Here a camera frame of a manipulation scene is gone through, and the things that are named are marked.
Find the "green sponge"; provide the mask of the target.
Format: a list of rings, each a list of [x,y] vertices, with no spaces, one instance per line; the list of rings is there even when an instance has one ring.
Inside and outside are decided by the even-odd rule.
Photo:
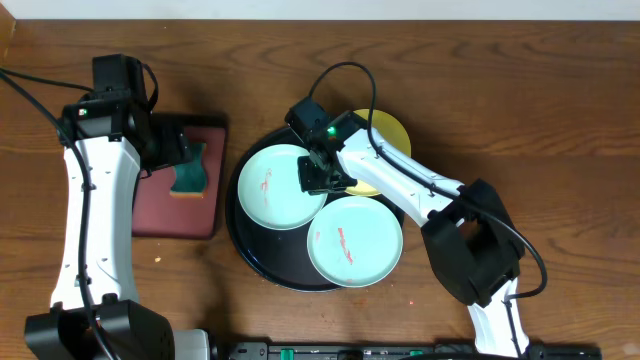
[[[173,197],[203,197],[208,186],[208,178],[203,166],[205,143],[190,146],[192,159],[173,167],[175,180],[170,188]]]

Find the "light green plate front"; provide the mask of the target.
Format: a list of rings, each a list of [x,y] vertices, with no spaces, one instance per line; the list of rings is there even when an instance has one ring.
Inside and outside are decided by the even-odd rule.
[[[312,220],[307,250],[316,271],[339,287],[362,288],[388,276],[403,250],[401,225],[383,203],[347,196]]]

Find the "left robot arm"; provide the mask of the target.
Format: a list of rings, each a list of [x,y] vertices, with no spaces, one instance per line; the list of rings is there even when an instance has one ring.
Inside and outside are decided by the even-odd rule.
[[[126,101],[67,105],[60,118],[68,178],[63,261],[50,309],[25,323],[39,359],[209,359],[201,329],[175,331],[139,302],[132,225],[141,171],[191,158],[181,124]]]

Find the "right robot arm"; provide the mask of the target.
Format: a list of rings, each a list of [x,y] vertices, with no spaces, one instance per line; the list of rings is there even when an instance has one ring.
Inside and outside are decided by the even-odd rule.
[[[373,186],[420,227],[434,275],[469,309],[477,351],[528,355],[517,302],[540,294],[548,275],[491,185],[464,185],[424,167],[353,112],[289,113],[285,122],[309,152],[299,162],[303,191],[337,192],[356,181]]]

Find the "light green plate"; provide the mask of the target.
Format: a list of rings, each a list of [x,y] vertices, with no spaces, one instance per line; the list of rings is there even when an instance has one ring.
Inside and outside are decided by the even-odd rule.
[[[324,207],[327,195],[301,190],[298,159],[309,152],[291,144],[268,146],[242,167],[237,195],[244,212],[271,230],[291,230],[310,222]]]
[[[388,276],[403,250],[401,225],[383,203],[347,196],[312,220],[307,250],[316,271],[339,287],[362,288]]]

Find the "yellow plate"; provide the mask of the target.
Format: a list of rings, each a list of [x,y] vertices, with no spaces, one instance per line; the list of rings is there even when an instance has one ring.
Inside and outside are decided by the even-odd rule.
[[[409,135],[404,126],[395,117],[384,111],[374,110],[372,119],[373,127],[382,137],[403,154],[407,156],[411,155]],[[358,181],[355,186],[348,187],[346,193],[353,196],[365,197],[373,197],[380,194],[374,187],[363,181]]]

